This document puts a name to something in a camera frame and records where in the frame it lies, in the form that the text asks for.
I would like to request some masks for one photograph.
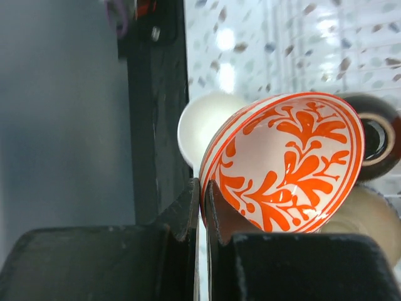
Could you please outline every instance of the white bowl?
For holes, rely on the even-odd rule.
[[[373,238],[394,267],[401,258],[401,221],[378,193],[356,186],[320,233],[358,233]]]
[[[177,140],[182,157],[194,171],[220,126],[246,105],[245,99],[223,92],[212,92],[188,103],[178,123]]]

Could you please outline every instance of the ceramic bowl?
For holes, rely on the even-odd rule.
[[[177,141],[182,157],[194,172],[213,135],[232,114],[246,105],[245,99],[224,92],[211,92],[188,103],[180,116]]]
[[[313,232],[340,207],[364,152],[358,114],[327,93],[279,95],[244,107],[214,136],[200,167],[201,211],[215,180],[264,231]]]
[[[365,157],[358,177],[370,181],[393,169],[401,159],[401,118],[386,101],[369,94],[339,95],[358,113],[365,132]]]
[[[394,267],[401,258],[401,221],[390,203],[376,191],[356,186],[320,233],[356,233],[373,238]]]

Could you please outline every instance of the purple cable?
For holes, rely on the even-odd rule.
[[[117,29],[117,36],[119,38],[123,38],[128,31],[128,13],[127,10],[125,9],[124,3],[122,0],[107,0],[106,1],[106,14],[107,14],[107,20],[108,23],[110,24],[111,27],[114,27],[115,24],[112,21],[112,16],[110,12],[110,5],[114,4],[114,6],[117,9],[117,13],[120,15],[122,19],[122,28]]]

